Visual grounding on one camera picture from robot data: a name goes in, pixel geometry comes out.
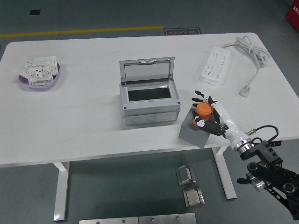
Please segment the robot right hand white shell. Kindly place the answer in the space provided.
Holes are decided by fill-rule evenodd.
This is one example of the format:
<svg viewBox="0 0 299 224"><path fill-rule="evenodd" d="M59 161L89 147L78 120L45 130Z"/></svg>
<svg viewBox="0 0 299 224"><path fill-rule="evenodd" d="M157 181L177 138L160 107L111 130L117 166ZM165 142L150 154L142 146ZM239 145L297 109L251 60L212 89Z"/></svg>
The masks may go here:
<svg viewBox="0 0 299 224"><path fill-rule="evenodd" d="M196 107L192 112L192 121L196 126L205 132L222 135L230 141L231 148L241 154L254 146L248 134L239 130L221 103L200 91L195 91L195 94L200 96L192 99L195 102L193 106Z"/></svg>

